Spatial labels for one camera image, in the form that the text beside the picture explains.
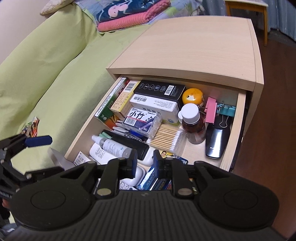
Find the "patchwork quilt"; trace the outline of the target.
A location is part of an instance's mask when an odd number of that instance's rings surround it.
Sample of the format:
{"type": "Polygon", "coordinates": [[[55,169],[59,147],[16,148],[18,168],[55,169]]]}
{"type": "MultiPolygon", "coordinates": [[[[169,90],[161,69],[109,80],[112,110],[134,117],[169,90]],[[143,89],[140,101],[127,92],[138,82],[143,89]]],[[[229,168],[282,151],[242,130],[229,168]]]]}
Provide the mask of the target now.
{"type": "MultiPolygon", "coordinates": [[[[95,19],[96,14],[98,14],[102,9],[109,5],[112,1],[74,1],[75,4],[82,9],[86,15],[88,15],[91,20],[95,23],[96,27],[98,21],[95,19]]],[[[203,15],[205,10],[201,5],[201,1],[170,1],[171,6],[159,13],[152,20],[146,24],[153,24],[158,20],[177,18],[182,16],[198,16],[203,15]]]]}

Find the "black product box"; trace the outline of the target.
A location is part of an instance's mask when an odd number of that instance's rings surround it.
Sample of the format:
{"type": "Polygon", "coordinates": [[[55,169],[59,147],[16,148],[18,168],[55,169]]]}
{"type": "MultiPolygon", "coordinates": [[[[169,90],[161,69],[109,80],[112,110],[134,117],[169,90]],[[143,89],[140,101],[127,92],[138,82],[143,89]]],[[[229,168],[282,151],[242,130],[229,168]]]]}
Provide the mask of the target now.
{"type": "Polygon", "coordinates": [[[141,80],[133,93],[174,101],[177,102],[179,108],[182,108],[182,95],[185,90],[185,85],[151,80],[141,80]]]}

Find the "brown medicine bottle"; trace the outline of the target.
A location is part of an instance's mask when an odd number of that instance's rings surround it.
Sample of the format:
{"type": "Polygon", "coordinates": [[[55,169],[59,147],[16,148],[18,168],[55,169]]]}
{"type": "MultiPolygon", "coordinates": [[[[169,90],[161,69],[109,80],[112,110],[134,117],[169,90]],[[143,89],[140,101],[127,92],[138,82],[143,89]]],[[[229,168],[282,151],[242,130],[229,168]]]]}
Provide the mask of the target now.
{"type": "Polygon", "coordinates": [[[195,145],[204,142],[206,127],[198,106],[193,103],[185,104],[180,113],[182,116],[182,127],[186,132],[188,141],[195,145]]]}

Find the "beige pillow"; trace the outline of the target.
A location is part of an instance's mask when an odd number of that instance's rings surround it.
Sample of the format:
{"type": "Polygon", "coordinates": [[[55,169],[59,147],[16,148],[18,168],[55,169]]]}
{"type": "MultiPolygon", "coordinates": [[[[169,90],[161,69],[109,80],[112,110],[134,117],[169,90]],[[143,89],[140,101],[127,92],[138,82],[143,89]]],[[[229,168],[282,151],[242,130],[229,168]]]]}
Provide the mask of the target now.
{"type": "Polygon", "coordinates": [[[74,0],[50,0],[41,10],[40,15],[45,16],[55,13],[59,9],[73,3],[74,0]]]}

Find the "white medicine box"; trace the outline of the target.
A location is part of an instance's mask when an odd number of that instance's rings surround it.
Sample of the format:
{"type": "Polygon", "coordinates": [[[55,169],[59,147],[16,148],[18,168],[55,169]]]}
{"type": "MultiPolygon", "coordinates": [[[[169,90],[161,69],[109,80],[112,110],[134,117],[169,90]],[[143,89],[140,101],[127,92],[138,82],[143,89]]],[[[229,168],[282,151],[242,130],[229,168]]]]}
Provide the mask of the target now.
{"type": "Polygon", "coordinates": [[[179,126],[179,107],[177,102],[140,94],[134,94],[130,98],[134,108],[157,113],[162,117],[163,123],[179,126]]]}

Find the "yellow medicine box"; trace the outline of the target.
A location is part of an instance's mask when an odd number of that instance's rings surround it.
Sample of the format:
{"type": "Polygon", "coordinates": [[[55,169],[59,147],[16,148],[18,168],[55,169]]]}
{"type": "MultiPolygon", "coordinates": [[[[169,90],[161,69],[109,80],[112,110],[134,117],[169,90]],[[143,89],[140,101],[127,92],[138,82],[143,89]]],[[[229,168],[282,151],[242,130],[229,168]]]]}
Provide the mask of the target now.
{"type": "Polygon", "coordinates": [[[138,80],[130,80],[110,108],[110,110],[122,121],[126,118],[130,109],[133,108],[130,99],[133,96],[133,91],[139,83],[140,81],[138,80]]]}

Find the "red battery blister pack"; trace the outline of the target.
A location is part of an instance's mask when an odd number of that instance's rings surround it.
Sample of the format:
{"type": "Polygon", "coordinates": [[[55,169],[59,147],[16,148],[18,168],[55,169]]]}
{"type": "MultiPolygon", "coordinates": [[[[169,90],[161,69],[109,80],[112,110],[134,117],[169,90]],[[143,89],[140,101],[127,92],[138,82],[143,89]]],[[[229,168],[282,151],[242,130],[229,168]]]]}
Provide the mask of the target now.
{"type": "Polygon", "coordinates": [[[21,134],[24,134],[29,138],[36,137],[38,135],[39,122],[40,120],[36,116],[34,116],[33,120],[23,127],[21,134]]]}

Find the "cotton swab box blue label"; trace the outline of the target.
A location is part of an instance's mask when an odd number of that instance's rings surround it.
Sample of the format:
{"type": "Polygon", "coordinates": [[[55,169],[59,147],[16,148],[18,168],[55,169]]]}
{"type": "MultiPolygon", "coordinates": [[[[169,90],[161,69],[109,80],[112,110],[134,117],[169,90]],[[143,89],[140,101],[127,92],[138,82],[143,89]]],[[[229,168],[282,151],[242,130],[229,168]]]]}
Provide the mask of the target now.
{"type": "Polygon", "coordinates": [[[122,126],[147,138],[154,138],[162,123],[162,117],[158,113],[131,108],[122,126]]]}

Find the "white tube bottle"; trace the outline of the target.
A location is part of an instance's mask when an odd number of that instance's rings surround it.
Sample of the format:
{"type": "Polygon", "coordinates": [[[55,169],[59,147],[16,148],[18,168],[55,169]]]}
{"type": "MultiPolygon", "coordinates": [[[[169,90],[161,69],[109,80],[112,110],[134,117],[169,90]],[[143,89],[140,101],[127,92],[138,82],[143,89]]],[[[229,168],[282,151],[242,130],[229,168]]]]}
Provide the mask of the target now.
{"type": "Polygon", "coordinates": [[[98,144],[94,143],[89,151],[89,155],[100,165],[106,165],[110,160],[116,157],[105,150],[103,150],[98,144]]]}

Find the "black glossy device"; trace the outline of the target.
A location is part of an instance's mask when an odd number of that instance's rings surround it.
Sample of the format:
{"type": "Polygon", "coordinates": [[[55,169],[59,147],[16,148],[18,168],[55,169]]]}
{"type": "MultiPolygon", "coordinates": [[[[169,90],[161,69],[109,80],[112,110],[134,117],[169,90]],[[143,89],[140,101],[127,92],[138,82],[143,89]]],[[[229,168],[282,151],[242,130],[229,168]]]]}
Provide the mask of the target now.
{"type": "Polygon", "coordinates": [[[217,115],[214,123],[206,129],[205,155],[212,159],[220,159],[226,149],[230,137],[232,117],[217,115]]]}

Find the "pink binder clip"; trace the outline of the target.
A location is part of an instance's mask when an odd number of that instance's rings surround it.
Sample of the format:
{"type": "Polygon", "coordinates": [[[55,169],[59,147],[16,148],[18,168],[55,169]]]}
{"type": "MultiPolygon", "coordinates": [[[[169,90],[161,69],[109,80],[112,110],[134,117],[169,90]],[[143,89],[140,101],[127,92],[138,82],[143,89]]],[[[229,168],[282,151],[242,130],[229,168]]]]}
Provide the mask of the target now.
{"type": "Polygon", "coordinates": [[[217,102],[216,99],[208,97],[205,107],[206,117],[205,122],[206,123],[214,123],[215,122],[215,116],[217,111],[217,102]]]}

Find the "clear spray bottle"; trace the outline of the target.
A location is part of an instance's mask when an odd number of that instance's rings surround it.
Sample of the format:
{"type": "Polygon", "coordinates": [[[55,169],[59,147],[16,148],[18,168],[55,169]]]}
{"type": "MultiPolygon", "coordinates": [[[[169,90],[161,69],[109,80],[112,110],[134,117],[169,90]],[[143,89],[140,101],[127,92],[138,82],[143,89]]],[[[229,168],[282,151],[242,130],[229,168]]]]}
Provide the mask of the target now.
{"type": "Polygon", "coordinates": [[[100,148],[102,148],[104,151],[112,154],[117,158],[128,158],[130,156],[130,153],[132,152],[131,148],[109,138],[103,138],[93,135],[92,140],[96,144],[98,144],[100,148]]]}

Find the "drawer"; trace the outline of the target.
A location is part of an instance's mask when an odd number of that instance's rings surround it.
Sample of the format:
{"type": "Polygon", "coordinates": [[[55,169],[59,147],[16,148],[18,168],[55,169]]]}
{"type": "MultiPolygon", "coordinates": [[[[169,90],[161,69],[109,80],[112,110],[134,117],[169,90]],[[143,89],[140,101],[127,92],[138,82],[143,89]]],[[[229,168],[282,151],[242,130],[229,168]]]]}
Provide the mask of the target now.
{"type": "Polygon", "coordinates": [[[105,165],[137,150],[133,189],[150,188],[156,155],[207,162],[230,171],[243,133],[245,90],[200,81],[119,77],[55,165],[105,165]]]}

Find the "blue large battery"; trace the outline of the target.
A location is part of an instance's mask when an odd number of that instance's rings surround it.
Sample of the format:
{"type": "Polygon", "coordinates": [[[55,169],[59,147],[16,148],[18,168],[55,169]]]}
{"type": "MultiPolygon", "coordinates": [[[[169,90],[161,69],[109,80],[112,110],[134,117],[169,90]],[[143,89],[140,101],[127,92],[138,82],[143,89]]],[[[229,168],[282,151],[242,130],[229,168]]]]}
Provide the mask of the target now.
{"type": "Polygon", "coordinates": [[[171,180],[170,179],[160,179],[156,177],[156,173],[154,171],[154,167],[152,166],[143,180],[135,186],[135,189],[140,191],[160,191],[167,190],[171,188],[171,180]]]}

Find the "teal binder clip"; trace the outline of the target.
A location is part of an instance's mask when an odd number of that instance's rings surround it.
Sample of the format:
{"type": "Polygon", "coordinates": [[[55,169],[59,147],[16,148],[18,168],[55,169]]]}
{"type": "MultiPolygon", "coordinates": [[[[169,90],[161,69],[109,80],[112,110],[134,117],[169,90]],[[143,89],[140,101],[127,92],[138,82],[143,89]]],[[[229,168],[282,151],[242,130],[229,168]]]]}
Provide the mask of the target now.
{"type": "Polygon", "coordinates": [[[215,126],[222,130],[229,127],[229,123],[234,118],[236,107],[227,105],[224,102],[219,103],[216,109],[215,126]]]}

